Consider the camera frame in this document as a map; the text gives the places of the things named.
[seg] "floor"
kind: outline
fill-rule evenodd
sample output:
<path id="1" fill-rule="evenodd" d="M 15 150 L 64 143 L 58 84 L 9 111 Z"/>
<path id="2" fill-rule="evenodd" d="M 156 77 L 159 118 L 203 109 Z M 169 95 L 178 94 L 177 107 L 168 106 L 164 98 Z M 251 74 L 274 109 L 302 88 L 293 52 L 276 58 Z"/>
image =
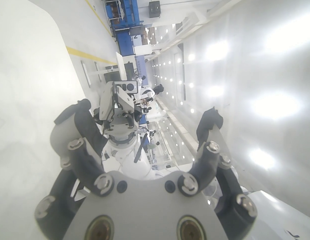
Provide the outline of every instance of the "floor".
<path id="1" fill-rule="evenodd" d="M 243 0 L 183 41 L 185 80 L 177 46 L 147 69 L 194 138 L 202 113 L 215 106 L 242 179 L 310 217 L 310 24 L 303 15 L 310 19 L 310 0 Z M 287 23 L 293 27 L 266 44 Z"/>
<path id="2" fill-rule="evenodd" d="M 107 25 L 101 0 L 0 0 L 0 239 L 45 239 L 34 210 L 60 172 L 53 120 L 85 97 L 99 105 L 105 81 L 89 86 L 82 62 L 116 63 Z"/>

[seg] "ceiling light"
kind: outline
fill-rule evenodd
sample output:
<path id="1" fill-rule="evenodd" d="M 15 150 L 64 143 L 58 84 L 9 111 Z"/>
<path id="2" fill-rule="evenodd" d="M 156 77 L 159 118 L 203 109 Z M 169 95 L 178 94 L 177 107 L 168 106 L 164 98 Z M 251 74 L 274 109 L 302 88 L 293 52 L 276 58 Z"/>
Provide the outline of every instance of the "ceiling light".
<path id="1" fill-rule="evenodd" d="M 310 41 L 310 13 L 296 18 L 276 30 L 266 38 L 268 52 L 280 53 L 292 50 Z"/>
<path id="2" fill-rule="evenodd" d="M 188 60 L 189 61 L 193 61 L 195 59 L 195 55 L 194 54 L 189 54 L 188 55 Z"/>
<path id="3" fill-rule="evenodd" d="M 299 109 L 300 104 L 295 98 L 281 92 L 261 96 L 253 102 L 253 110 L 258 115 L 274 120 L 291 116 Z"/>
<path id="4" fill-rule="evenodd" d="M 265 153 L 261 149 L 256 149 L 250 153 L 250 158 L 257 165 L 269 169 L 274 166 L 275 160 L 268 153 Z"/>
<path id="5" fill-rule="evenodd" d="M 228 43 L 226 40 L 212 44 L 207 48 L 206 56 L 210 61 L 222 60 L 228 53 Z"/>
<path id="6" fill-rule="evenodd" d="M 224 89 L 220 86 L 212 86 L 208 89 L 207 92 L 210 97 L 218 97 L 224 93 Z"/>

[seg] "person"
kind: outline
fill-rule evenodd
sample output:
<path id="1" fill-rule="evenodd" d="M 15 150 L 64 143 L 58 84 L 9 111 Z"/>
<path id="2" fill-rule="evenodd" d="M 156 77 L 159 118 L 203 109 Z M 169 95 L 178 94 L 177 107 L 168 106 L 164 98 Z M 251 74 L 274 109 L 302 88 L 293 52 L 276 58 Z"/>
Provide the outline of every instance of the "person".
<path id="1" fill-rule="evenodd" d="M 159 93 L 162 93 L 164 91 L 164 87 L 162 84 L 157 85 L 154 87 L 153 91 L 155 92 L 155 95 L 158 95 Z"/>
<path id="2" fill-rule="evenodd" d="M 160 144 L 160 142 L 158 142 L 158 141 L 157 141 L 156 144 L 150 143 L 150 144 L 147 145 L 147 149 L 154 149 L 154 148 L 156 148 L 156 146 L 158 146 L 159 144 Z"/>

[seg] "white wall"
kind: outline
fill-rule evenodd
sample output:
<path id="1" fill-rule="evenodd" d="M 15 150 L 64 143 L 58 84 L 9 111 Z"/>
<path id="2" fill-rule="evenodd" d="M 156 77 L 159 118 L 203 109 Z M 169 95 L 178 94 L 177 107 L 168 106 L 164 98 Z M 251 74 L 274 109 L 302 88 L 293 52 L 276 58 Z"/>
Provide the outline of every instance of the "white wall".
<path id="1" fill-rule="evenodd" d="M 0 0 L 0 239 L 44 239 L 33 213 L 60 172 L 53 120 L 84 97 L 52 17 Z"/>

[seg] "silver screw head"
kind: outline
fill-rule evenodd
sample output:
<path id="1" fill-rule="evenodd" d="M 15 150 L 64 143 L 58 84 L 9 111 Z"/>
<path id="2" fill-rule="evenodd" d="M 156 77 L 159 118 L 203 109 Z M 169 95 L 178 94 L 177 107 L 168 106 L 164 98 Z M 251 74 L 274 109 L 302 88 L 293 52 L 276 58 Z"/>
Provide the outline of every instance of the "silver screw head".
<path id="1" fill-rule="evenodd" d="M 248 212 L 250 217 L 254 218 L 257 216 L 257 208 L 254 202 L 252 202 L 252 200 L 248 196 L 244 194 L 238 194 L 236 196 L 236 202 Z"/>
<path id="2" fill-rule="evenodd" d="M 100 194 L 107 193 L 112 185 L 112 177 L 108 174 L 102 174 L 97 177 L 94 185 L 100 190 Z"/>
<path id="3" fill-rule="evenodd" d="M 76 150 L 84 144 L 84 139 L 79 138 L 73 141 L 70 141 L 67 145 L 68 150 Z"/>
<path id="4" fill-rule="evenodd" d="M 188 195 L 195 195 L 198 191 L 198 184 L 192 174 L 184 173 L 184 184 L 182 190 Z"/>
<path id="5" fill-rule="evenodd" d="M 35 209 L 35 218 L 36 219 L 44 218 L 48 213 L 48 209 L 55 200 L 56 198 L 51 195 L 48 195 L 44 199 L 42 199 Z"/>
<path id="6" fill-rule="evenodd" d="M 211 141 L 210 144 L 206 147 L 208 151 L 212 153 L 218 153 L 219 152 L 219 145 L 218 143 Z"/>
<path id="7" fill-rule="evenodd" d="M 231 162 L 231 160 L 229 159 L 227 155 L 222 155 L 222 160 L 227 164 Z"/>

